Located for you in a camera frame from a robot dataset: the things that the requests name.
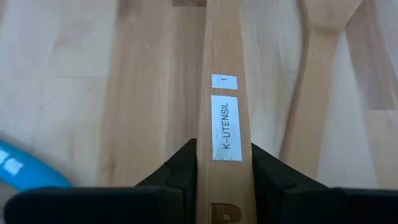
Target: wooden utensil handle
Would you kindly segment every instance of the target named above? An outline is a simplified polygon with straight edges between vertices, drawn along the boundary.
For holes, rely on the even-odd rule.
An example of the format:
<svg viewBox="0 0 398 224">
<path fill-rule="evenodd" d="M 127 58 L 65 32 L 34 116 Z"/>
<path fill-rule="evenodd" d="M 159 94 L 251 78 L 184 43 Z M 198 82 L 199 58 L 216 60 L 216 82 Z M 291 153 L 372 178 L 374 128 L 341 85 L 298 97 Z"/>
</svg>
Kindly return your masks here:
<svg viewBox="0 0 398 224">
<path fill-rule="evenodd" d="M 338 34 L 311 30 L 280 159 L 317 178 Z"/>
</svg>

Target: light wooden countertop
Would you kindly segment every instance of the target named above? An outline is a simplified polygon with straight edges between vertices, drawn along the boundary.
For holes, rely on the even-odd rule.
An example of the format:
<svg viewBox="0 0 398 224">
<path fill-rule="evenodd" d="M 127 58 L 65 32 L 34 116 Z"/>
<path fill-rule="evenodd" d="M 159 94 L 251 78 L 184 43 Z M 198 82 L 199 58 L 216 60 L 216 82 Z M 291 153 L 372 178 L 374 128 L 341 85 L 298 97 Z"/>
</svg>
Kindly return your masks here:
<svg viewBox="0 0 398 224">
<path fill-rule="evenodd" d="M 364 0 L 341 36 L 326 185 L 398 188 L 397 12 L 396 0 Z M 299 5 L 242 0 L 241 17 L 251 139 L 278 156 Z M 0 0 L 0 139 L 74 185 L 136 184 L 197 136 L 204 25 L 203 7 L 172 0 Z"/>
</svg>

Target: blue object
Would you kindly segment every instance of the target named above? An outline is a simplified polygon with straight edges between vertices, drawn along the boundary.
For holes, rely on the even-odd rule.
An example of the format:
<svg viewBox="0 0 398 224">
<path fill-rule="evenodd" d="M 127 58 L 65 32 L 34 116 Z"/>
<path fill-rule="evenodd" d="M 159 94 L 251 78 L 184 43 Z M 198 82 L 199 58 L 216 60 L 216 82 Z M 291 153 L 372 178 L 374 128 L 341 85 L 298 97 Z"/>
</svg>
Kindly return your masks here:
<svg viewBox="0 0 398 224">
<path fill-rule="evenodd" d="M 59 172 L 2 141 L 0 141 L 0 179 L 19 191 L 41 187 L 71 187 L 68 180 Z"/>
</svg>

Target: spoon head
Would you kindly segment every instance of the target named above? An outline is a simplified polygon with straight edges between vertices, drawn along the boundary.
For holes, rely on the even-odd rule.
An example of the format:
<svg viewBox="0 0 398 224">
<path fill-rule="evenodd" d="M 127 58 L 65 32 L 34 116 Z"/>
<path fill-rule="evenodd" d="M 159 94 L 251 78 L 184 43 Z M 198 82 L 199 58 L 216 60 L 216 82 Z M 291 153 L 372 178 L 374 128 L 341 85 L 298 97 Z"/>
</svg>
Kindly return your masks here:
<svg viewBox="0 0 398 224">
<path fill-rule="evenodd" d="M 302 0 L 311 29 L 342 31 L 362 0 Z"/>
</svg>

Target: wooden spoon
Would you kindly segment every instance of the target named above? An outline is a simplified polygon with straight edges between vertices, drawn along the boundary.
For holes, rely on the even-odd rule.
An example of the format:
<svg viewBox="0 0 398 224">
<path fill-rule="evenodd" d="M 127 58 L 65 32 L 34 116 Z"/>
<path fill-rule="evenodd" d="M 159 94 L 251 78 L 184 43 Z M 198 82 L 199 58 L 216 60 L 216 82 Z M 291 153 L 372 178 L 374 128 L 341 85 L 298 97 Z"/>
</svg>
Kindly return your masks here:
<svg viewBox="0 0 398 224">
<path fill-rule="evenodd" d="M 280 159 L 312 178 L 318 175 L 336 45 L 361 2 L 302 0 L 306 17 L 306 51 Z"/>
</svg>

